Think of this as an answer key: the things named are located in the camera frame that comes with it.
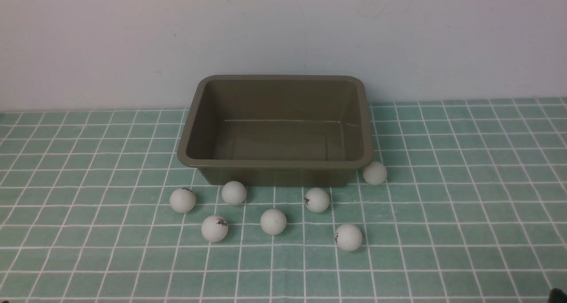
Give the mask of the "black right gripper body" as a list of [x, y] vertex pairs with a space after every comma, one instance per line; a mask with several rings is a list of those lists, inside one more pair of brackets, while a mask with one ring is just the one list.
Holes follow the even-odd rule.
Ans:
[[550, 290], [548, 303], [567, 303], [567, 294], [561, 289], [553, 288]]

